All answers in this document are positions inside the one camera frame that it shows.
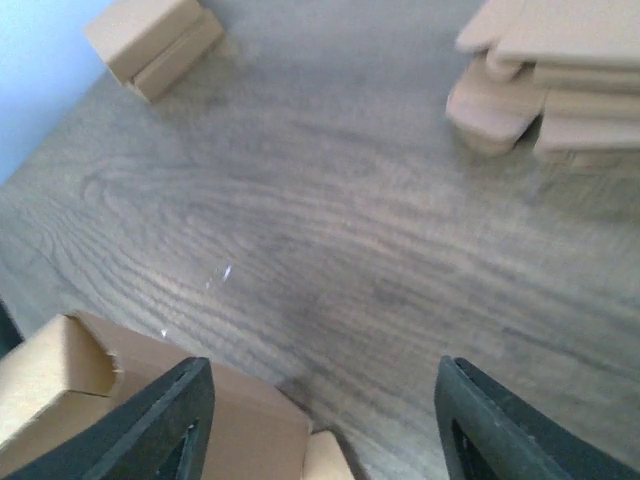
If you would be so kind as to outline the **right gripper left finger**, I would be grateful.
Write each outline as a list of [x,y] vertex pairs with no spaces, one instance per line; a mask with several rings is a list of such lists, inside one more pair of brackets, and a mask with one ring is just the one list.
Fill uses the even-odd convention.
[[9,479],[200,479],[215,388],[204,357],[189,357],[94,425]]

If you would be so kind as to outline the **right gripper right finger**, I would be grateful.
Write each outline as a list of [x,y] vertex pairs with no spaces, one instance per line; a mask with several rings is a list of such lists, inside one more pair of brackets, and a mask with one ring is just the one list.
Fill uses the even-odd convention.
[[434,405],[451,479],[639,477],[464,358],[441,358]]

